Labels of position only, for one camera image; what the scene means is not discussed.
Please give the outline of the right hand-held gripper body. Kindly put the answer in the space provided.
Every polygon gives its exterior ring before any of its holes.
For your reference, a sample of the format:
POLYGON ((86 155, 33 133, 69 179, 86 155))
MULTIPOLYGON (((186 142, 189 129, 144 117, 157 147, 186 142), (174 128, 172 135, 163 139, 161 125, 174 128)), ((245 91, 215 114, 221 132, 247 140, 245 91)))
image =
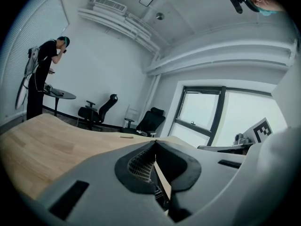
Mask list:
POLYGON ((244 146, 248 144, 262 143, 269 135, 273 133, 267 118, 263 118, 261 121, 250 127, 244 133, 235 135, 235 139, 232 146, 244 146))

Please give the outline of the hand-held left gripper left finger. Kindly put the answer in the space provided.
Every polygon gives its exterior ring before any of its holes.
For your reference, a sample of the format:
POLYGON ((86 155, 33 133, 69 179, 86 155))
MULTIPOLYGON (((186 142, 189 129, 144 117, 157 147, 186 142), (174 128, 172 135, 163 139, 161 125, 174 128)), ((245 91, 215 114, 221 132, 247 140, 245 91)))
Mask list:
POLYGON ((101 153, 57 178, 38 197, 71 226, 173 226, 151 181, 154 141, 101 153))

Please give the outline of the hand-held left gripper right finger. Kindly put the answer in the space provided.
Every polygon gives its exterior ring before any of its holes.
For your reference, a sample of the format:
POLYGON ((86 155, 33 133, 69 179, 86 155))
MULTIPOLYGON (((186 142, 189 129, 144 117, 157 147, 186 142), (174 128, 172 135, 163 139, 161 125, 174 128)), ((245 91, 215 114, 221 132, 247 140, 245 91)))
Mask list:
POLYGON ((156 226, 296 225, 289 203, 301 198, 301 127, 268 136, 246 155, 165 141, 158 148, 186 169, 171 182, 169 214, 156 226))

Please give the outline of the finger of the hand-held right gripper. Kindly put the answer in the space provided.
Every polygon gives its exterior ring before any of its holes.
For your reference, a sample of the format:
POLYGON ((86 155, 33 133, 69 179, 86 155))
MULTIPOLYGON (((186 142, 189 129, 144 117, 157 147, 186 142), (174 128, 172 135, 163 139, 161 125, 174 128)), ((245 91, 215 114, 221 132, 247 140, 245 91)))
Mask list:
POLYGON ((211 151, 211 152, 246 155, 249 148, 252 145, 253 143, 248 143, 245 145, 232 145, 232 146, 198 146, 197 149, 211 151))

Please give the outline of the black framed window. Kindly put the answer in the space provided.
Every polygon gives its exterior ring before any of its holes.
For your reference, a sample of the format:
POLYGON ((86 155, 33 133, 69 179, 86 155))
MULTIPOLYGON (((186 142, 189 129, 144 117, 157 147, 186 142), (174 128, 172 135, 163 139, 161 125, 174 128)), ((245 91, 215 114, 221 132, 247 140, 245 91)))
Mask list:
POLYGON ((184 87, 169 135, 198 146, 232 146, 235 135, 267 118, 273 133, 287 123, 266 93, 227 87, 184 87))

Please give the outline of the person's white shirt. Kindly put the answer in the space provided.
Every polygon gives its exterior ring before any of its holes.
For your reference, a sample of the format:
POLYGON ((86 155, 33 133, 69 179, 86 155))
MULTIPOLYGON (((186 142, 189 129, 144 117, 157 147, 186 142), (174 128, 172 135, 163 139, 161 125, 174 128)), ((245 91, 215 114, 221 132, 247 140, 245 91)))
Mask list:
POLYGON ((301 55, 271 93, 288 127, 301 127, 301 55))

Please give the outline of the black office chair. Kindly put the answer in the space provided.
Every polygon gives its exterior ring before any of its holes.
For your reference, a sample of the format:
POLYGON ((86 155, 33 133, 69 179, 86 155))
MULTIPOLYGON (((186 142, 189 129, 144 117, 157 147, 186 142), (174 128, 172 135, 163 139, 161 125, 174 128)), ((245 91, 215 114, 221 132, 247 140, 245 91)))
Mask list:
POLYGON ((146 112, 145 116, 136 128, 122 128, 120 132, 144 137, 154 137, 154 135, 156 135, 157 128, 166 119, 164 113, 164 110, 153 107, 146 112))
POLYGON ((89 105, 81 107, 78 110, 78 116, 84 119, 84 122, 89 130, 93 130, 92 127, 95 123, 103 123, 106 113, 117 103, 117 94, 111 94, 109 100, 97 110, 93 106, 95 103, 88 101, 89 105))

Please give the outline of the round black table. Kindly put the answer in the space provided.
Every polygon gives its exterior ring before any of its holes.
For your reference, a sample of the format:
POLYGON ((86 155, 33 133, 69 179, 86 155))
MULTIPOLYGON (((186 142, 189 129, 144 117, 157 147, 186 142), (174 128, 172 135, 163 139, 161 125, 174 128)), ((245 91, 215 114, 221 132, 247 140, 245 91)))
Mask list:
POLYGON ((60 99, 74 100, 76 96, 67 91, 59 90, 59 89, 51 89, 50 91, 44 92, 45 95, 55 98, 55 110, 54 116, 57 116, 57 107, 60 99))

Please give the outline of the white oval board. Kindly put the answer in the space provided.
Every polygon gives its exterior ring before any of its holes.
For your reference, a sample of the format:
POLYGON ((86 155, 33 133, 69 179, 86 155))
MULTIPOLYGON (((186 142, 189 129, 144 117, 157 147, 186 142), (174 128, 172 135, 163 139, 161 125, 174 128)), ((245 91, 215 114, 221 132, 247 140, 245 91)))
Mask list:
POLYGON ((22 79, 22 82, 20 84, 17 97, 16 97, 16 102, 15 102, 15 109, 19 109, 25 101, 25 97, 28 91, 28 85, 29 85, 29 79, 28 77, 24 77, 22 79))

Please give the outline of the white ceiling pipes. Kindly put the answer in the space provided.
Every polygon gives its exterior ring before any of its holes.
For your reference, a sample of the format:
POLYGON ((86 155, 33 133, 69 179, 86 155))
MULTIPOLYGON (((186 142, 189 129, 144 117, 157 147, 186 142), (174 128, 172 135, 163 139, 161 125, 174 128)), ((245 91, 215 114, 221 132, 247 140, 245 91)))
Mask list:
POLYGON ((123 35, 126 35, 132 40, 138 42, 140 45, 145 47, 148 51, 152 52, 153 54, 158 53, 160 51, 160 46, 154 41, 152 41, 151 33, 146 32, 139 25, 135 24, 135 22, 130 22, 127 17, 124 19, 116 19, 109 15, 85 8, 79 8, 78 15, 82 18, 105 25, 111 29, 120 32, 123 35))

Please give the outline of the white air vent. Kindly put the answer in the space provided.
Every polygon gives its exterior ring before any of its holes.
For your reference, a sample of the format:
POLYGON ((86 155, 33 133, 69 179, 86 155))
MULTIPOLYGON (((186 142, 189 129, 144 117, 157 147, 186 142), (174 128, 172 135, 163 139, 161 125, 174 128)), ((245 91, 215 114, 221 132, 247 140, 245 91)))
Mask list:
POLYGON ((94 4, 99 8, 107 9, 122 16, 127 11, 127 6, 112 0, 94 0, 94 4))

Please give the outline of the white window blind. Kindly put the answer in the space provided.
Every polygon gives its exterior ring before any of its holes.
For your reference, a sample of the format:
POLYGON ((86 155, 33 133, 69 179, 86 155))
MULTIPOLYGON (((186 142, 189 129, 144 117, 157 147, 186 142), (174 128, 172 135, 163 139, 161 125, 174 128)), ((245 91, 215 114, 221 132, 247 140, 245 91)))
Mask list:
POLYGON ((30 0, 17 16, 0 50, 0 126, 25 110, 15 102, 28 50, 61 36, 68 25, 61 0, 30 0))

